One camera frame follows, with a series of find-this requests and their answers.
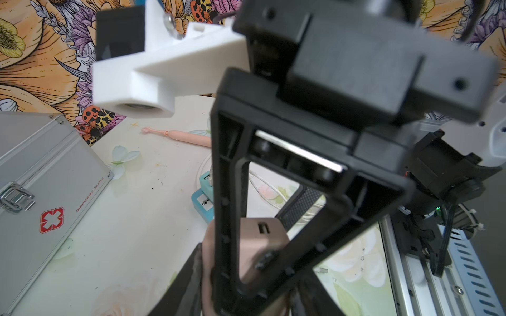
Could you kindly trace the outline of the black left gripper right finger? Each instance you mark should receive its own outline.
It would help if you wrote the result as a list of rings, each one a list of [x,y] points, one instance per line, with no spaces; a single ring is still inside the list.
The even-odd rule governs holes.
[[[306,273],[292,289],[292,315],[344,316],[315,272]]]

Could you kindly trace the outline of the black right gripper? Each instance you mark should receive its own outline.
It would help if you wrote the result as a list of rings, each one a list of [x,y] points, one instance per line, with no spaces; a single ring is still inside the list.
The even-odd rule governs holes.
[[[329,197],[371,182],[403,196],[417,122],[434,110],[476,122],[497,61],[348,1],[245,1],[233,30],[250,71],[229,68],[211,113],[216,193],[236,195],[249,163]]]

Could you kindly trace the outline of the teal power strip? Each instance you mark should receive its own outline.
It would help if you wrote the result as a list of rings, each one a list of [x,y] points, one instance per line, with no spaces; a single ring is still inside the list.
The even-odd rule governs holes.
[[[191,200],[196,212],[207,224],[214,220],[214,205],[201,189],[193,193]]]

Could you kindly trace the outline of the pink electric toothbrush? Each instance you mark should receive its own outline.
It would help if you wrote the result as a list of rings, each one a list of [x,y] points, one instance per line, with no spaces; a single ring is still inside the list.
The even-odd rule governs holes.
[[[149,127],[145,127],[142,129],[142,132],[145,134],[157,134],[160,136],[164,136],[166,138],[170,138],[172,140],[178,141],[178,142],[184,142],[188,144],[193,144],[196,146],[202,146],[202,147],[212,147],[212,140],[208,136],[201,136],[197,134],[191,134],[189,132],[182,132],[178,130],[156,130],[151,129]]]

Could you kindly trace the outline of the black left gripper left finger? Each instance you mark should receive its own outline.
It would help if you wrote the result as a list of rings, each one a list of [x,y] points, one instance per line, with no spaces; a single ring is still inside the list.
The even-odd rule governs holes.
[[[202,244],[199,243],[149,316],[202,314]]]

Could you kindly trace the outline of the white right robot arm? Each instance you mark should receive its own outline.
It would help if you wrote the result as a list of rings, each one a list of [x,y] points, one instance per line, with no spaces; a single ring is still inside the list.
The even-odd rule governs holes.
[[[244,1],[211,112],[218,315],[339,315],[313,268],[400,206],[448,211],[505,163],[493,57],[419,28],[420,1]]]

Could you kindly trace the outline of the teal small plug block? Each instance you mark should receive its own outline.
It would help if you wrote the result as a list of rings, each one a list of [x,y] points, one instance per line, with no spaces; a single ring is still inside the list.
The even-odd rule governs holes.
[[[199,178],[199,183],[203,194],[213,203],[213,178],[211,172],[207,171]]]

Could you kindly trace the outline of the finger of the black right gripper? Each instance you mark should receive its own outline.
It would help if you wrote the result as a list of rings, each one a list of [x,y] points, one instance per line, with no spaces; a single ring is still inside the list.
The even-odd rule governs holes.
[[[245,298],[269,300],[283,294],[316,264],[409,201],[413,192],[411,179],[382,170],[373,175],[354,170],[333,172],[329,181],[278,173],[319,191],[326,204],[257,279],[237,286]]]
[[[222,114],[211,115],[215,176],[215,265],[213,308],[232,315],[238,301],[241,218],[247,214],[252,126]]]

